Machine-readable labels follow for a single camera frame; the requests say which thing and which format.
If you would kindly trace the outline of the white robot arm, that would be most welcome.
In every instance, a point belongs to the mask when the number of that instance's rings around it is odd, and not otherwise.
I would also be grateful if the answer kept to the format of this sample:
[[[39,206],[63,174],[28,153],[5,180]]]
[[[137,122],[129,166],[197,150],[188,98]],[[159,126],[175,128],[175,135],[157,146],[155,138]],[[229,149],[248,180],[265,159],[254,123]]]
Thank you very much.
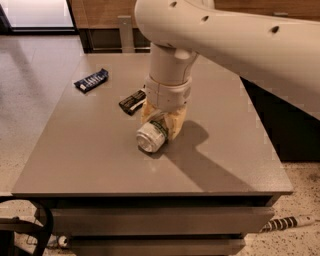
[[[147,101],[163,112],[186,103],[190,69],[202,55],[320,118],[320,23],[219,11],[194,0],[137,0],[151,42]]]

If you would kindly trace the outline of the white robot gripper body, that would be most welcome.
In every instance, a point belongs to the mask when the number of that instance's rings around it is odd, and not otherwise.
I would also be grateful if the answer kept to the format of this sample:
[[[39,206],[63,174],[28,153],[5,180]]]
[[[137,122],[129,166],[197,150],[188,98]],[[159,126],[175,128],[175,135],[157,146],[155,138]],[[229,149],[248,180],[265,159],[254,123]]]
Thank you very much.
[[[147,77],[145,92],[147,101],[156,109],[174,112],[187,104],[191,95],[191,79],[181,85],[164,85]]]

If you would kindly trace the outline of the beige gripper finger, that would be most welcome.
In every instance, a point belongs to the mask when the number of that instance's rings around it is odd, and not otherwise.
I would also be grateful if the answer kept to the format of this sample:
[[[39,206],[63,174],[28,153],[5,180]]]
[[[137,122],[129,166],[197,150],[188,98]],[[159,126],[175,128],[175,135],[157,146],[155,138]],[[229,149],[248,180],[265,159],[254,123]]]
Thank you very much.
[[[168,129],[168,139],[174,140],[180,133],[185,121],[187,107],[183,106],[174,112],[169,112],[164,115],[166,127]]]
[[[146,100],[141,108],[141,123],[147,123],[151,120],[156,120],[163,114],[163,111],[154,107],[148,100]]]

